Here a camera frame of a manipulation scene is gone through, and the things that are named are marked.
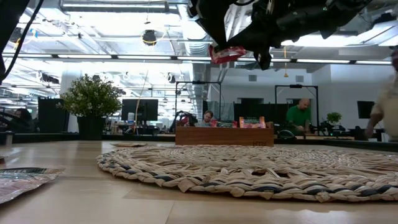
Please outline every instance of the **potted plant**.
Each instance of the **potted plant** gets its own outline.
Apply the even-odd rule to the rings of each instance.
[[[61,94],[63,105],[59,108],[77,116],[82,140],[101,140],[105,117],[120,110],[119,90],[111,81],[102,81],[98,76],[85,76],[72,81],[71,87]]]
[[[338,125],[338,123],[340,122],[342,115],[338,112],[332,112],[332,113],[328,113],[328,121],[330,122],[330,124],[332,125]]]

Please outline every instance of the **ceiling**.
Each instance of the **ceiling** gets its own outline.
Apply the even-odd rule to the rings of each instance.
[[[35,0],[25,10],[18,27],[24,28],[32,15]],[[398,21],[375,26],[370,22],[384,12],[397,10],[395,0],[374,0],[369,7],[337,34],[323,40],[317,34],[302,37],[298,42],[286,41],[285,48],[271,49],[274,58],[315,58],[335,60],[385,60],[390,54],[387,41],[394,43],[398,35]],[[251,6],[231,6],[226,17],[226,33],[232,37],[251,22]],[[22,54],[51,55],[174,55],[208,57],[212,40],[188,17],[186,0],[171,1],[95,1],[46,0],[22,47]],[[145,30],[154,30],[155,45],[142,41]],[[16,44],[9,42],[4,53],[13,53]],[[269,70],[278,73],[285,69],[312,73],[323,64],[274,63]],[[100,75],[115,82],[126,94],[124,97],[157,97],[165,103],[162,114],[172,117],[174,112],[175,84],[168,81],[173,75],[177,81],[220,81],[219,66],[208,62],[159,62],[151,60],[103,60],[101,58],[20,58],[3,83],[0,105],[12,106],[15,98],[26,98],[34,104],[37,96],[55,97],[60,86],[43,82],[43,74],[62,81],[69,68],[80,68],[83,73]],[[237,85],[246,79],[248,70],[257,69],[252,62],[231,63],[227,68],[224,85]],[[253,85],[274,82],[265,79]],[[187,85],[180,96],[185,101],[177,109],[190,110],[201,116],[201,102],[206,99],[207,85]]]

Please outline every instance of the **man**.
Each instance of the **man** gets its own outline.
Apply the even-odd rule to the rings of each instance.
[[[311,110],[310,100],[301,99],[297,106],[291,107],[286,114],[288,126],[293,134],[299,135],[310,132]]]
[[[365,134],[366,137],[371,138],[375,125],[384,120],[384,127],[390,141],[398,142],[398,50],[392,53],[391,59],[396,70],[395,79],[381,91],[373,106]]]
[[[210,127],[211,126],[211,119],[213,119],[213,112],[206,111],[203,115],[203,121],[200,121],[195,124],[195,127]]]

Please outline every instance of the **wooden box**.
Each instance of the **wooden box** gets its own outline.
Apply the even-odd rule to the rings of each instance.
[[[274,146],[274,129],[177,127],[176,145]]]

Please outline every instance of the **red snack bag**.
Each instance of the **red snack bag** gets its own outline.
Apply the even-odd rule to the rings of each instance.
[[[263,116],[259,118],[239,118],[241,128],[267,128],[266,121]]]
[[[238,58],[246,54],[246,50],[243,47],[230,47],[219,52],[214,52],[214,47],[209,47],[209,53],[211,62],[215,64],[221,64],[225,62],[235,61]]]
[[[238,122],[236,121],[211,121],[211,127],[213,128],[237,128]]]

